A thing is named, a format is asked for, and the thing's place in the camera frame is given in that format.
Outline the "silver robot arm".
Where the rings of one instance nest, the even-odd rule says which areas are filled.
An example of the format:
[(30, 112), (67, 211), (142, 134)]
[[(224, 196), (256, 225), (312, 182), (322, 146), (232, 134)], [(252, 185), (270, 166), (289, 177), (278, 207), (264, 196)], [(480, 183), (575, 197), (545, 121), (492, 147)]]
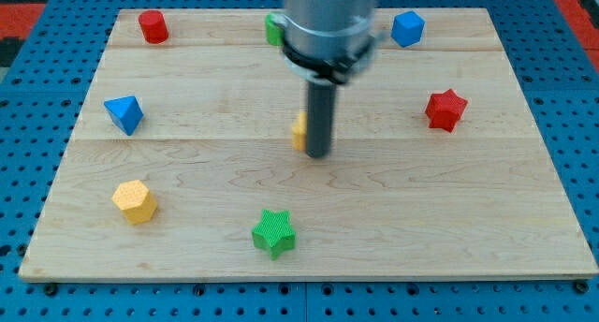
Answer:
[(372, 60), (379, 0), (285, 0), (282, 52), (288, 67), (321, 85), (345, 84)]

